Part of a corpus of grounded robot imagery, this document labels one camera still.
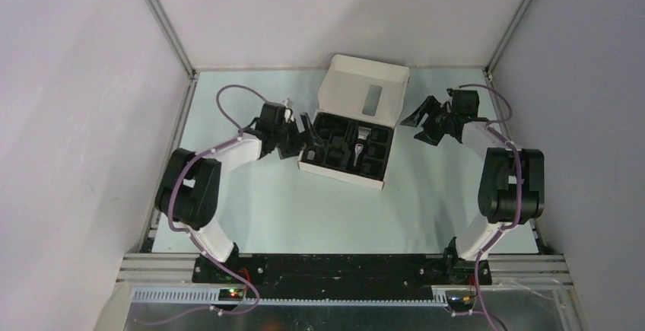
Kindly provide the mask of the black silver hair clipper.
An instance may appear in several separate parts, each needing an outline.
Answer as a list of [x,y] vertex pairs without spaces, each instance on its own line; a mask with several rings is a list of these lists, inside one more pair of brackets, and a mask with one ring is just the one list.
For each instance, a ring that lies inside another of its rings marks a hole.
[[364,150],[364,145],[367,142],[367,139],[371,133],[371,129],[363,126],[358,126],[357,128],[357,138],[354,144],[354,155],[352,161],[352,167],[356,167],[361,152]]

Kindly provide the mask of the white cardboard kit box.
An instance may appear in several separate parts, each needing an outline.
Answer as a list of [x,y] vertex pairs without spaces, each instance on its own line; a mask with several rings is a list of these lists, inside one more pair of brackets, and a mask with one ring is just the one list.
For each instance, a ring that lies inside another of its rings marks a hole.
[[[410,69],[405,66],[336,55],[319,88],[318,108],[313,122],[318,113],[331,113],[388,126],[394,129],[394,141],[409,78]],[[302,171],[371,189],[382,189],[384,186],[388,166],[384,180],[379,181],[305,164],[301,161],[302,156],[303,152],[297,161]]]

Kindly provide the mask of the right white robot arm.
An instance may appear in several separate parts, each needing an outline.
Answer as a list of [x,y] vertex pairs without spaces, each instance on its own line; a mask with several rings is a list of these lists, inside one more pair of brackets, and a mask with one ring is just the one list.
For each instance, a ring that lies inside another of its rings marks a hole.
[[429,96],[405,117],[404,126],[420,127],[415,139],[437,146],[450,136],[483,163],[477,203],[479,214],[449,248],[456,255],[443,261],[445,279],[461,284],[473,273],[471,261],[487,259],[491,249],[511,230],[539,218],[545,207],[545,156],[521,148],[495,129],[504,119],[478,113],[481,84],[447,89],[448,100]]

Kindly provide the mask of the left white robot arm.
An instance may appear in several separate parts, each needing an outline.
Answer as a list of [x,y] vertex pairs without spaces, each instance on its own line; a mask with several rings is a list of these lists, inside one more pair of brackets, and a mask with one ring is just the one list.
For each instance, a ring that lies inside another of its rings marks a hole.
[[287,159],[325,146],[307,113],[296,118],[285,103],[264,103],[259,116],[239,127],[233,138],[203,152],[173,151],[154,207],[166,216],[171,231],[185,234],[202,256],[213,261],[211,273],[215,277],[232,282],[240,273],[240,261],[231,256],[236,244],[215,217],[222,174],[273,151]]

